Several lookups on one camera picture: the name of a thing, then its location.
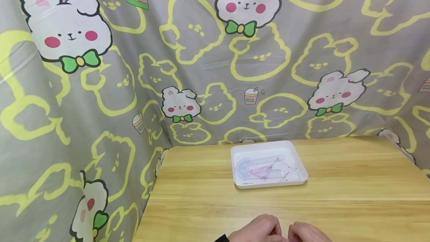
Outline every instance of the person's right hand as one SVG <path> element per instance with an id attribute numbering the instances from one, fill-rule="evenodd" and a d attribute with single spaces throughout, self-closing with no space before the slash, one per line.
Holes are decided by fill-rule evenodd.
<path id="1" fill-rule="evenodd" d="M 332 242 L 320 229 L 303 222 L 295 222 L 288 229 L 289 242 Z"/>

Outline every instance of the white tray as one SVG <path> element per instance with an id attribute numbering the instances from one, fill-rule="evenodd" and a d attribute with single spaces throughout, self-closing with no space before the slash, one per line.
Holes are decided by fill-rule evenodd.
<path id="1" fill-rule="evenodd" d="M 240 189 L 300 185 L 308 180 L 293 143 L 286 140 L 234 146 L 231 164 Z"/>

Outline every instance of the cartoon bunny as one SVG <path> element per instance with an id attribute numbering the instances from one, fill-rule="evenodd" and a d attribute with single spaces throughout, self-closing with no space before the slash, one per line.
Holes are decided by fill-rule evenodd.
<path id="1" fill-rule="evenodd" d="M 401 152 L 409 159 L 411 160 L 411 162 L 413 162 L 414 164 L 416 164 L 416 160 L 415 157 L 410 154 L 402 145 L 401 145 L 401 138 L 393 132 L 393 130 L 391 129 L 387 129 L 384 128 L 381 131 L 379 131 L 379 133 L 377 134 L 380 137 L 385 137 L 388 140 L 390 140 L 391 142 L 393 142 L 394 144 L 396 144 L 396 146 L 401 150 Z"/>
<path id="2" fill-rule="evenodd" d="M 281 0 L 215 0 L 218 19 L 228 34 L 252 37 L 256 28 L 271 22 L 281 9 Z"/>
<path id="3" fill-rule="evenodd" d="M 105 212 L 108 206 L 109 191 L 104 180 L 87 180 L 85 171 L 80 171 L 83 196 L 76 208 L 70 226 L 70 234 L 79 242 L 94 242 L 109 219 Z"/>
<path id="4" fill-rule="evenodd" d="M 60 62 L 66 73 L 98 67 L 112 46 L 112 33 L 97 0 L 20 0 L 40 56 Z"/>
<path id="5" fill-rule="evenodd" d="M 168 87 L 162 90 L 162 111 L 168 118 L 173 118 L 174 123 L 180 121 L 192 122 L 201 112 L 197 103 L 197 95 L 189 89 L 179 91 L 176 87 Z"/>
<path id="6" fill-rule="evenodd" d="M 370 75 L 367 69 L 360 69 L 348 75 L 335 71 L 323 76 L 317 90 L 308 100 L 310 110 L 317 111 L 317 117 L 326 112 L 339 113 L 359 99 L 367 87 L 364 79 Z"/>

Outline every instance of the wooden table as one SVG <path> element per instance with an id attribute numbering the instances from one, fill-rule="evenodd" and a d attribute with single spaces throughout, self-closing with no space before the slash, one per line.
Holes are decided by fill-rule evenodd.
<path id="1" fill-rule="evenodd" d="M 304 185 L 238 189 L 234 145 L 167 153 L 134 242 L 212 242 L 258 214 L 314 224 L 334 242 L 430 241 L 430 180 L 382 137 L 292 141 Z"/>

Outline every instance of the fabric backdrop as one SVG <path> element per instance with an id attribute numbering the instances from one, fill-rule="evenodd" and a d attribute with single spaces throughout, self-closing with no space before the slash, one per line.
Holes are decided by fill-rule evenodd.
<path id="1" fill-rule="evenodd" d="M 171 146 L 379 134 L 430 176 L 430 0 L 0 9 L 0 241 L 131 241 Z"/>

